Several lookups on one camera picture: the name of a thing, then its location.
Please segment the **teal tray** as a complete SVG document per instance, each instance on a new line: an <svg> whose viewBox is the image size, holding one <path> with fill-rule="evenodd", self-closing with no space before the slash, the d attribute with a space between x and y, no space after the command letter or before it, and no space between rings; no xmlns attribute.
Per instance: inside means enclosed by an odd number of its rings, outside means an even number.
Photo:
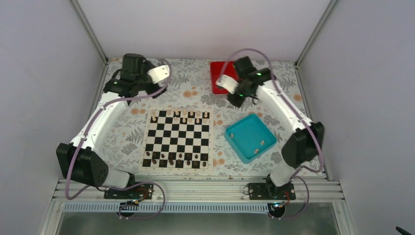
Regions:
<svg viewBox="0 0 415 235"><path fill-rule="evenodd" d="M256 114L250 114L228 127L224 137L244 164L249 164L277 143L277 138Z"/></svg>

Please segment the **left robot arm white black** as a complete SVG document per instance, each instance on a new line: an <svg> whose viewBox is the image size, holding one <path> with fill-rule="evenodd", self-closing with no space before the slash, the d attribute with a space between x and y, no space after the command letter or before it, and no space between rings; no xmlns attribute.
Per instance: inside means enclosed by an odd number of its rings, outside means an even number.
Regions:
<svg viewBox="0 0 415 235"><path fill-rule="evenodd" d="M167 62L154 65L140 54L127 53L121 68L117 69L103 87L100 101L81 131L69 142L61 143L56 155L64 178L91 187L112 187L123 198L136 193L133 174L109 167L103 160L103 145L118 117L131 101L156 98L166 86L161 86L170 76Z"/></svg>

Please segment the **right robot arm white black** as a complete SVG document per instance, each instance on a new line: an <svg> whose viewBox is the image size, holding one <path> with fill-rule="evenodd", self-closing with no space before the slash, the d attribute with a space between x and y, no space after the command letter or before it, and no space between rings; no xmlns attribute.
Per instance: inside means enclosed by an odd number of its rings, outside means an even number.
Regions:
<svg viewBox="0 0 415 235"><path fill-rule="evenodd" d="M224 82L221 86L228 91L230 104L239 108L246 98L257 98L272 109L280 124L290 133L281 150L281 162L266 177L266 195L278 199L298 172L307 168L305 162L322 156L324 125L313 122L295 106L277 81L272 67L259 70L248 56L234 61L233 67L238 81L225 75L220 77Z"/></svg>

